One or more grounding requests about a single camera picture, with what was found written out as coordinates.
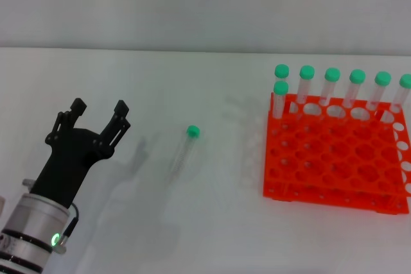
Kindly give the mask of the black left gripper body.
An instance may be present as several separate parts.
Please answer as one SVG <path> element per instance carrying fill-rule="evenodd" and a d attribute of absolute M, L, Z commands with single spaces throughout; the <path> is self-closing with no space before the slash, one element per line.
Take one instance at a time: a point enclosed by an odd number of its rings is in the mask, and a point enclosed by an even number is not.
<path fill-rule="evenodd" d="M 100 135 L 75 128 L 49 135 L 52 154 L 30 192 L 68 208 L 90 168 L 112 156 L 112 147 Z"/>

